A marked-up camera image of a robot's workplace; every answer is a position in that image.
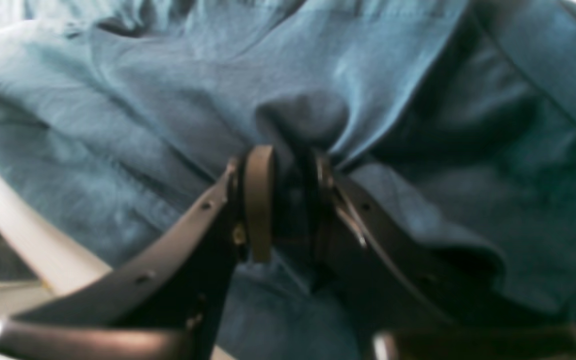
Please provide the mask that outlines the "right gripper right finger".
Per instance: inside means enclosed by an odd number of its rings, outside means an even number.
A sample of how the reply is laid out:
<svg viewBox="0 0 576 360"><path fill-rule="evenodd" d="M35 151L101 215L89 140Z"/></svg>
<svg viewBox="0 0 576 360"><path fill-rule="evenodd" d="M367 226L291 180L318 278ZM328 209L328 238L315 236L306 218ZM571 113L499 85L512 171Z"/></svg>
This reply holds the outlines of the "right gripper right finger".
<svg viewBox="0 0 576 360"><path fill-rule="evenodd" d="M510 301L414 241L307 150L311 258L342 287L366 360L576 360L576 324Z"/></svg>

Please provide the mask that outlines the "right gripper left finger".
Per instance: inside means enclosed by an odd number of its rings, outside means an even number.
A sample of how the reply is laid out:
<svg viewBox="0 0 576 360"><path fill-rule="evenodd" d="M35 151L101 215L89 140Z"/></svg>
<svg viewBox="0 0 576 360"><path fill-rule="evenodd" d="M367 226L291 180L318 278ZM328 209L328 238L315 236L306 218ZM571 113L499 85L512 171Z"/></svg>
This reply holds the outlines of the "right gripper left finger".
<svg viewBox="0 0 576 360"><path fill-rule="evenodd" d="M234 269L271 260L275 154L254 146L154 244L65 297L0 320L12 360L208 360Z"/></svg>

